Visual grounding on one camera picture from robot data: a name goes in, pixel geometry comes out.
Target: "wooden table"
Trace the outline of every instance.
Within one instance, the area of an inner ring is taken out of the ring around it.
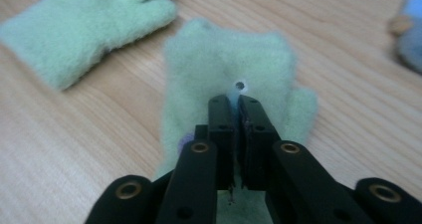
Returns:
[[[162,46],[188,20],[281,31],[318,93],[308,147],[339,182],[390,180],[422,199],[422,77],[386,31],[402,0],[175,0],[176,21],[107,55],[65,92],[0,48],[0,223],[83,223],[116,178],[162,159]],[[0,0],[0,22],[37,0]]]

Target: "light green fleece glove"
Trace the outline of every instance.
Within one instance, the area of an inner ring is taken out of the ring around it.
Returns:
[[[170,0],[41,0],[0,26],[0,40],[63,90],[102,55],[170,23]]]
[[[234,107],[239,95],[257,99],[282,139],[305,144],[317,113],[317,97],[311,90],[294,87],[296,59],[278,33],[243,33],[197,19],[168,40],[164,55],[165,157],[157,177],[174,168],[178,143],[191,138],[196,124],[207,124],[208,101],[218,95],[227,95]],[[238,187],[234,198],[236,203],[229,205],[228,193],[220,193],[217,223],[272,223],[263,192]]]

